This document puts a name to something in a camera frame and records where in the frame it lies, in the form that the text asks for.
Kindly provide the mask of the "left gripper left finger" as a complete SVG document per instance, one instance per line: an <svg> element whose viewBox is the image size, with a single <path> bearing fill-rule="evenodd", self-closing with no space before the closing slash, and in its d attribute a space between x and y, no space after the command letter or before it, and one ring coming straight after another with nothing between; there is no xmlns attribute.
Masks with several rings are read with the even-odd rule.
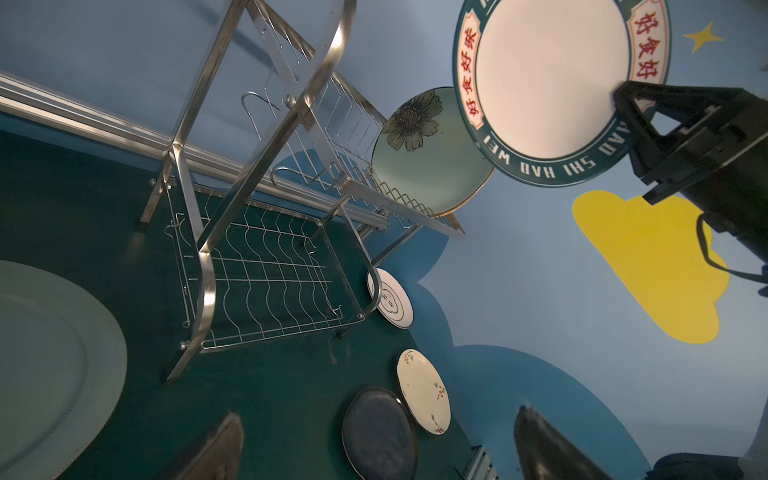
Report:
<svg viewBox="0 0 768 480"><path fill-rule="evenodd" d="M227 412L157 474L158 479L237 479L245 433L241 417Z"/></svg>

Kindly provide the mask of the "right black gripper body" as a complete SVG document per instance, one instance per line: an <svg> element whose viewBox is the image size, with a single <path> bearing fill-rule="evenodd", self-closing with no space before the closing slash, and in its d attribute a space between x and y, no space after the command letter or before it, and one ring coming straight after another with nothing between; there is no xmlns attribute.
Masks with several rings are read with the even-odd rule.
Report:
<svg viewBox="0 0 768 480"><path fill-rule="evenodd" d="M744 89L643 89L679 122L647 134L641 179L651 205L681 194L719 233L767 259L767 100Z"/></svg>

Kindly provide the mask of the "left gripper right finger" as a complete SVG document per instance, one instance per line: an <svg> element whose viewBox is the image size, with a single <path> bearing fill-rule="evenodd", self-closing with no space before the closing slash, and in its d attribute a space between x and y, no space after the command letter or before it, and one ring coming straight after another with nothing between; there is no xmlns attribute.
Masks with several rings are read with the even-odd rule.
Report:
<svg viewBox="0 0 768 480"><path fill-rule="evenodd" d="M598 465L529 406L519 408L513 435L525 480L610 480Z"/></svg>

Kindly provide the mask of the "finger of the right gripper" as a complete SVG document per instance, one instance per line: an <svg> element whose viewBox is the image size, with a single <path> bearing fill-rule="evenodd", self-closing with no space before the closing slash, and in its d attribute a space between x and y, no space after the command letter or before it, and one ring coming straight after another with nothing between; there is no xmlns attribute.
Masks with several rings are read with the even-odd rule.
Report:
<svg viewBox="0 0 768 480"><path fill-rule="evenodd" d="M678 122L661 134L641 111L648 100L656 112ZM698 174L715 171L711 151L724 140L720 130L733 119L744 90L729 87L657 85L626 81L613 93L617 113L633 136L630 157L637 174Z"/></svg>

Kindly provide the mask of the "white plate green lettered rim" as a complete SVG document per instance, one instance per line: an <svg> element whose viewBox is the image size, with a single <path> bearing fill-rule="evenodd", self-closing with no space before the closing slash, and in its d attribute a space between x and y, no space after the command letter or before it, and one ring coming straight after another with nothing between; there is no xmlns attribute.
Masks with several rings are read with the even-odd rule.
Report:
<svg viewBox="0 0 768 480"><path fill-rule="evenodd" d="M670 63L660 0L466 1L453 42L473 143L500 172L544 188L587 182L620 161L631 134L614 91L662 84Z"/></svg>

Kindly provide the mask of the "grey-green plain plate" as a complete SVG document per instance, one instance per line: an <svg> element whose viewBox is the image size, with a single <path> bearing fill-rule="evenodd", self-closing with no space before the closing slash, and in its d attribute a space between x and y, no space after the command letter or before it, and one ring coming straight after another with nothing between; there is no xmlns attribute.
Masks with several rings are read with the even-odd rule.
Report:
<svg viewBox="0 0 768 480"><path fill-rule="evenodd" d="M1 264L1 476L55 479L121 396L127 347L111 312L50 272Z"/></svg>

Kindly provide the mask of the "pale green flower plate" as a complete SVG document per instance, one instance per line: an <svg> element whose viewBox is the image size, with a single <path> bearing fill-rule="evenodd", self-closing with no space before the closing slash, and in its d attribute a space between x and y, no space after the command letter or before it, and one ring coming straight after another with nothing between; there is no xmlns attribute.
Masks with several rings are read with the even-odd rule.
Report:
<svg viewBox="0 0 768 480"><path fill-rule="evenodd" d="M385 190L423 205L432 217L462 207L493 172L466 130L450 86L403 103L379 134L371 165Z"/></svg>

